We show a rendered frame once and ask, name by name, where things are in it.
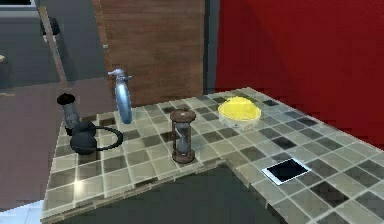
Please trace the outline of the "tiled kitchen counter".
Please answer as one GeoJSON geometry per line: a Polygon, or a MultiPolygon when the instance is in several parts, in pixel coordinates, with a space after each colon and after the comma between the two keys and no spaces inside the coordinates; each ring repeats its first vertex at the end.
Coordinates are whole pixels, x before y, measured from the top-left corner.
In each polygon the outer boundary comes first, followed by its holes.
{"type": "Polygon", "coordinates": [[[94,124],[124,136],[120,146],[97,154],[76,154],[61,132],[42,223],[225,164],[285,224],[384,224],[384,151],[251,88],[235,93],[261,109],[254,128],[222,125],[217,107],[232,94],[220,92],[136,107],[129,125],[115,112],[92,116],[94,124]],[[172,158],[170,113],[183,108],[196,114],[191,123],[195,159],[188,164],[172,158]],[[280,186],[262,173],[290,158],[311,171],[280,186]]]}

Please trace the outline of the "brown wooden hourglass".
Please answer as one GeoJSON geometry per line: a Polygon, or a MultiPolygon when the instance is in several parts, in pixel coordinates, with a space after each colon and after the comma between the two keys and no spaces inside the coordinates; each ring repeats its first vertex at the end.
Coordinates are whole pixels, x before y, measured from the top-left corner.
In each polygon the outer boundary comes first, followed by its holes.
{"type": "Polygon", "coordinates": [[[195,151],[191,146],[191,123],[195,118],[196,114],[187,108],[176,109],[170,113],[172,158],[176,163],[188,164],[195,159],[195,151]]]}

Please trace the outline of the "bowl of yellow food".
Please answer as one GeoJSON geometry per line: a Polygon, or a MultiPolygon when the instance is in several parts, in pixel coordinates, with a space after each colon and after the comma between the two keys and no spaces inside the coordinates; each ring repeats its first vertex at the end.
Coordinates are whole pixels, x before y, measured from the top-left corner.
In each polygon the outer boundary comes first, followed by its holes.
{"type": "Polygon", "coordinates": [[[244,97],[230,97],[218,107],[219,121],[229,128],[247,130],[254,128],[261,117],[261,110],[244,97]]]}

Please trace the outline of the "blue spray bottle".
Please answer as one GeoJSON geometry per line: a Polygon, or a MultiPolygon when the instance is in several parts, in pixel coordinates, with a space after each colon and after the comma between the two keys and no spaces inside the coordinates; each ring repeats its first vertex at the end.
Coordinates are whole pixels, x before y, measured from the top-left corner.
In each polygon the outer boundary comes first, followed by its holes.
{"type": "Polygon", "coordinates": [[[120,119],[124,124],[130,124],[132,122],[132,106],[126,82],[131,79],[131,76],[127,76],[122,69],[110,71],[108,75],[115,77],[115,98],[120,119]]]}

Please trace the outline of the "brown wooden room door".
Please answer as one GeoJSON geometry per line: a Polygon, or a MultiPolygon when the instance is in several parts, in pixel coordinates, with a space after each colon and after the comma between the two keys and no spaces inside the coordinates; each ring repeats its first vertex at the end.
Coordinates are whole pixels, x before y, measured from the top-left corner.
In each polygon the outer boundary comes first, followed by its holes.
{"type": "Polygon", "coordinates": [[[205,0],[91,0],[107,71],[122,69],[131,102],[203,94],[205,0]]]}

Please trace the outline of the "white-framed black tablet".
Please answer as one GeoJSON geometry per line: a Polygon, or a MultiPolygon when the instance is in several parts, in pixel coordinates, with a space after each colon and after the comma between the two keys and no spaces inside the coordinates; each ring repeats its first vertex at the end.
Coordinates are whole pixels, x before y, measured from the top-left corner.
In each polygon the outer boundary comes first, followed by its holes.
{"type": "Polygon", "coordinates": [[[262,173],[277,186],[289,182],[290,180],[302,176],[310,171],[310,168],[298,161],[296,158],[286,159],[262,169],[262,173]]]}

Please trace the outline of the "black headphones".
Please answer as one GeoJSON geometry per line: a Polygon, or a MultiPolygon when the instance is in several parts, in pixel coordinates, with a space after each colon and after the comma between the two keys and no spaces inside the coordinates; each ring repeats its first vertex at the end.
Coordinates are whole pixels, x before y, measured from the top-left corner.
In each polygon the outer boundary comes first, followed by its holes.
{"type": "Polygon", "coordinates": [[[123,143],[123,139],[123,134],[117,129],[105,126],[96,126],[91,121],[81,121],[72,129],[70,147],[79,155],[90,155],[95,152],[116,148],[123,143]],[[117,137],[116,142],[108,146],[98,147],[97,140],[95,138],[98,130],[105,130],[115,134],[117,137]]]}

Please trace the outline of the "grey pepper mill black cap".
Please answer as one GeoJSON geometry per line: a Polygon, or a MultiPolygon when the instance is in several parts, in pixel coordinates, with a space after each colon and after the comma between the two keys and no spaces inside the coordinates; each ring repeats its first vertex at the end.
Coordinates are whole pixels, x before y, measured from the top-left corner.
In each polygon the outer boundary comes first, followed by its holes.
{"type": "Polygon", "coordinates": [[[61,105],[63,109],[65,130],[69,136],[72,135],[73,128],[80,123],[75,100],[75,96],[69,93],[63,93],[57,97],[57,103],[61,105]]]}

